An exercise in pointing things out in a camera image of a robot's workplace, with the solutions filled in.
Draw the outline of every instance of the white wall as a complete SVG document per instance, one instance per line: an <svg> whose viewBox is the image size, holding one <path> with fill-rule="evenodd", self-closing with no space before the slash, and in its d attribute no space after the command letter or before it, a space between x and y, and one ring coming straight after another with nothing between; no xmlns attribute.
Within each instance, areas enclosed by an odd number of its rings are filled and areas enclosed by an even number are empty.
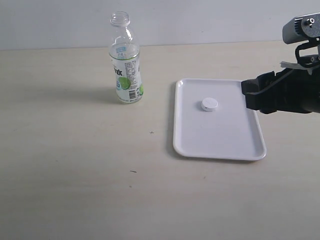
<svg viewBox="0 0 320 240"><path fill-rule="evenodd" d="M109 17L130 14L142 45L280 40L319 0L0 0L0 50L102 47Z"/></svg>

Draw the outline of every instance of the white plastic tray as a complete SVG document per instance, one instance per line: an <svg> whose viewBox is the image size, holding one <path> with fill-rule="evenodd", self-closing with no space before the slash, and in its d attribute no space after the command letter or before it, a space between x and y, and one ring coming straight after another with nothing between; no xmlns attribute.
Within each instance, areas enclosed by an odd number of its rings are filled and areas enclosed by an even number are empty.
<svg viewBox="0 0 320 240"><path fill-rule="evenodd" d="M218 107L204 111L214 98ZM173 146L182 156L256 161L266 145L255 111L246 108L239 80L185 78L176 83Z"/></svg>

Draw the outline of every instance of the white table surface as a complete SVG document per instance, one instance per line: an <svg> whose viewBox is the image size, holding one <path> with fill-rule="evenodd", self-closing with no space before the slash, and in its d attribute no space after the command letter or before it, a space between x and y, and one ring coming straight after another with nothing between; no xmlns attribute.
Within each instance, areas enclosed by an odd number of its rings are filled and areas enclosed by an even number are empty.
<svg viewBox="0 0 320 240"><path fill-rule="evenodd" d="M172 147L176 81L252 79L294 47L142 47L129 105L106 48L0 51L0 239L320 239L320 114L259 113L254 163Z"/></svg>

